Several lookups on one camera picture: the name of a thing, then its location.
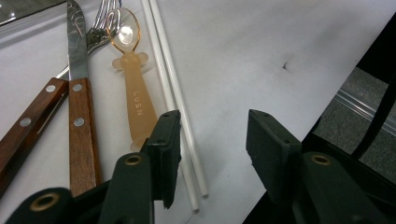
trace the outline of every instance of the fork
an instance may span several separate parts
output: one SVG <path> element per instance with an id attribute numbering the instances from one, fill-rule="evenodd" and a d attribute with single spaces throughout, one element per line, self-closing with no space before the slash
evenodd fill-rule
<path id="1" fill-rule="evenodd" d="M 100 4 L 98 13 L 96 14 L 95 21 L 91 29 L 87 32 L 87 52 L 90 55 L 96 49 L 99 49 L 103 45 L 106 45 L 110 42 L 110 37 L 106 31 L 106 18 L 108 13 L 114 9 L 121 7 L 121 0 L 102 0 Z M 56 76 L 57 78 L 67 77 L 69 72 L 69 65 L 66 66 L 61 73 Z"/>
<path id="2" fill-rule="evenodd" d="M 110 41 L 106 32 L 108 13 L 120 7 L 120 0 L 102 0 L 91 29 L 87 33 L 88 54 Z M 49 80 L 0 141 L 0 198 L 32 151 L 68 91 L 67 66 Z"/>

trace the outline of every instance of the gray surface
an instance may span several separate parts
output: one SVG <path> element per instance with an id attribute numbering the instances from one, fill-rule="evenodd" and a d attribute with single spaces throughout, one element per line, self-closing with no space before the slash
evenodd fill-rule
<path id="1" fill-rule="evenodd" d="M 386 83 L 357 68 L 347 79 L 343 89 L 376 108 L 387 86 Z M 394 106 L 390 116 L 395 118 L 395 114 Z M 369 125 L 370 121 L 332 100 L 314 133 L 350 154 L 363 138 Z M 361 161 L 396 183 L 396 137 L 381 130 Z"/>

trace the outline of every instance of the white straw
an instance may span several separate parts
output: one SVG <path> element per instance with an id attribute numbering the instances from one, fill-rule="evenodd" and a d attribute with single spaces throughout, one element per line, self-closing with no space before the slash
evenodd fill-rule
<path id="1" fill-rule="evenodd" d="M 162 51 L 160 47 L 160 41 L 158 40 L 157 30 L 155 28 L 154 20 L 151 14 L 151 9 L 149 6 L 149 0 L 143 0 L 143 9 L 145 10 L 146 21 L 148 25 L 148 31 L 151 39 L 151 45 L 153 47 L 155 60 L 158 67 L 158 72 L 160 75 L 161 84 L 163 86 L 163 96 L 165 98 L 166 107 L 168 110 L 175 109 L 175 103 L 172 97 L 171 88 L 169 86 L 168 76 L 166 75 L 165 65 L 163 63 Z M 188 152 L 185 149 L 182 138 L 180 138 L 180 150 L 181 150 L 181 170 L 184 177 L 184 181 L 186 182 L 187 192 L 189 193 L 191 209 L 194 212 L 199 211 L 198 200 L 195 194 L 195 187 L 192 181 L 191 167 L 188 163 Z"/>
<path id="2" fill-rule="evenodd" d="M 177 102 L 177 108 L 181 113 L 181 124 L 184 130 L 184 134 L 187 139 L 187 143 L 190 149 L 190 155 L 192 159 L 192 165 L 194 166 L 195 175 L 198 180 L 198 184 L 201 190 L 202 196 L 207 196 L 209 194 L 207 190 L 207 185 L 204 177 L 204 172 L 202 169 L 201 161 L 199 155 L 195 150 L 195 144 L 192 138 L 191 128 L 189 119 L 187 117 L 186 107 L 184 106 L 184 100 L 181 94 L 180 85 L 178 84 L 176 69 L 172 60 L 172 55 L 170 53 L 168 41 L 166 38 L 165 30 L 163 29 L 163 21 L 161 19 L 160 10 L 158 9 L 157 0 L 149 0 L 152 10 L 152 15 L 155 20 L 155 25 L 157 27 L 158 36 L 161 41 L 161 47 L 163 49 L 163 57 L 165 58 L 166 65 L 168 68 L 168 74 L 171 79 L 173 93 L 175 94 L 175 99 Z"/>

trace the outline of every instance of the knife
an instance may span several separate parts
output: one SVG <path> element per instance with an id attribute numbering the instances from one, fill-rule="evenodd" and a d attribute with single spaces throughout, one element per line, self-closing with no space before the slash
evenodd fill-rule
<path id="1" fill-rule="evenodd" d="M 84 14 L 73 0 L 67 0 L 69 60 L 69 160 L 70 190 L 73 196 L 101 184 L 95 130 Z"/>
<path id="2" fill-rule="evenodd" d="M 53 77 L 0 141 L 0 198 L 67 96 L 68 75 Z"/>

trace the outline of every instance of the plastic spoon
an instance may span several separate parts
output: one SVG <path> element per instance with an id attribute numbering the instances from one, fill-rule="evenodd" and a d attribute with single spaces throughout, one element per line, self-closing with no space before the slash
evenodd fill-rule
<path id="1" fill-rule="evenodd" d="M 111 11 L 106 27 L 109 36 L 112 36 L 111 43 L 123 53 L 121 58 L 113 61 L 113 66 L 124 71 L 129 129 L 133 140 L 131 148 L 140 150 L 157 123 L 157 115 L 140 71 L 148 55 L 134 53 L 140 40 L 140 27 L 130 10 L 121 7 Z"/>

